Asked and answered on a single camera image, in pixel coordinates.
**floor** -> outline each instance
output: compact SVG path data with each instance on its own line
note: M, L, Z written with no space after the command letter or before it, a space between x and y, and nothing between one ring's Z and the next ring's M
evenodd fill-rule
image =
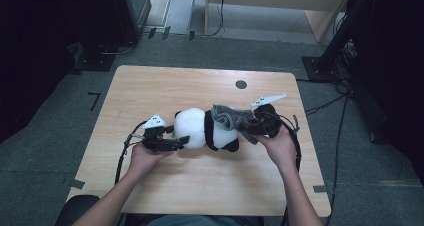
M157 27L160 31L171 27L170 32L175 34L195 31L196 35L204 35L205 0L151 1L152 9L163 8L169 3L169 11L160 16L151 12L147 29ZM219 9L220 5L209 5L209 34L215 32L221 22ZM217 34L218 37L317 44L303 10L224 5L223 15L223 29ZM165 18L165 22L150 24L151 18ZM331 28L322 44L328 45L332 36Z

